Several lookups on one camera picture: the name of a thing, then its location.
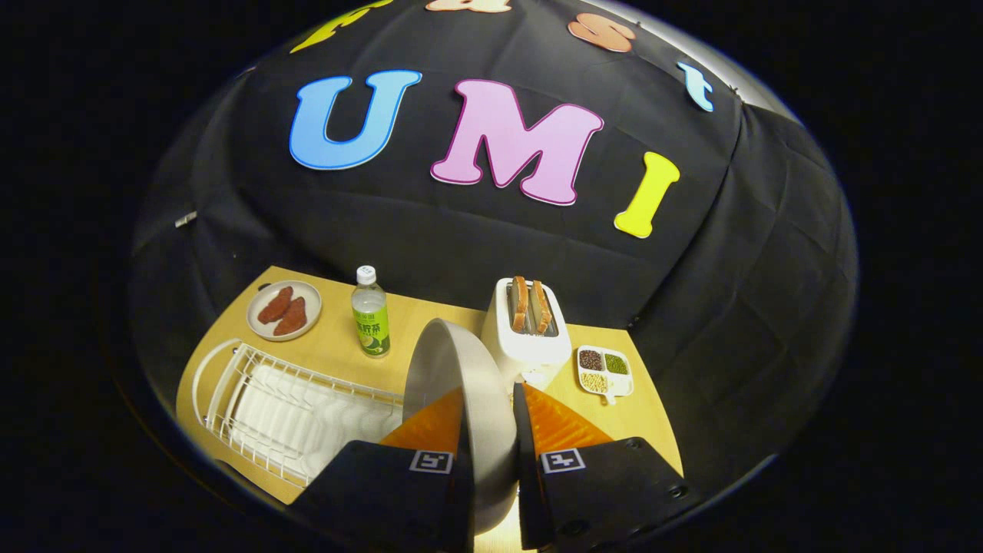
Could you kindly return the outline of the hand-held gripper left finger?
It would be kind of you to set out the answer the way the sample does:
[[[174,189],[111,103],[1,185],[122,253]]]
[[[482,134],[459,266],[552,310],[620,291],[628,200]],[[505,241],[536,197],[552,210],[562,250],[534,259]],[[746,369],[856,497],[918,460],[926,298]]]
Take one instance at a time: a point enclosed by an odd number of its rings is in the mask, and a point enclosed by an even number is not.
[[[476,484],[461,388],[380,444],[354,440],[286,508],[347,551],[471,552]]]

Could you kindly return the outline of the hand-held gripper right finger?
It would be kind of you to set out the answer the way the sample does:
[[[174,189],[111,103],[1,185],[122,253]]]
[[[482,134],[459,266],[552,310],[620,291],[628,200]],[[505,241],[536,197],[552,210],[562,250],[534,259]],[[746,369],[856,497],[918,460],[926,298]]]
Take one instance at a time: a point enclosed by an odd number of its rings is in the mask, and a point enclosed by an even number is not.
[[[608,438],[514,385],[521,543],[538,552],[640,552],[696,511],[701,493],[645,439]]]

